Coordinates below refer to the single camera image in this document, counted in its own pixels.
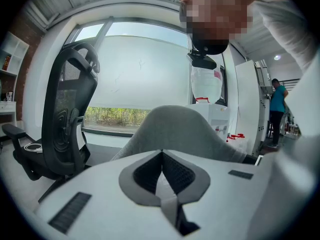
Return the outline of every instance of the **white desk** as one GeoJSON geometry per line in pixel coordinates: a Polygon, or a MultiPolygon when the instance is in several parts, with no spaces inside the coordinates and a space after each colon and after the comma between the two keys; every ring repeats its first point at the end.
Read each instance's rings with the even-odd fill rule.
{"type": "MultiPolygon", "coordinates": [[[[14,126],[17,126],[17,113],[16,113],[16,102],[15,101],[0,101],[0,116],[2,115],[12,115],[12,121],[10,122],[14,126]]],[[[0,137],[5,134],[0,127],[0,137]]]]}

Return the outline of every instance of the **white cable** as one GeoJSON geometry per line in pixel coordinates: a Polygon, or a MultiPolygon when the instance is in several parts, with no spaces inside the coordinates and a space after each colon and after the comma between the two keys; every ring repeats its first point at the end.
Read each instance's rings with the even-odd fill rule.
{"type": "Polygon", "coordinates": [[[24,150],[28,151],[28,152],[37,152],[37,153],[42,153],[42,145],[39,143],[29,143],[27,145],[24,146],[24,150]],[[31,145],[36,145],[38,146],[38,148],[36,149],[29,149],[28,147],[31,145]]]}

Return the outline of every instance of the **white tall cabinet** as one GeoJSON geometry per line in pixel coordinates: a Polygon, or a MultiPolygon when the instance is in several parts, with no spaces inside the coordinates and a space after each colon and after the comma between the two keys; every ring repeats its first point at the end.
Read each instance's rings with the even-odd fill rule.
{"type": "Polygon", "coordinates": [[[244,134],[246,152],[257,156],[265,141],[269,120],[269,99],[260,85],[257,68],[252,60],[235,67],[238,83],[238,118],[236,133],[244,134]]]}

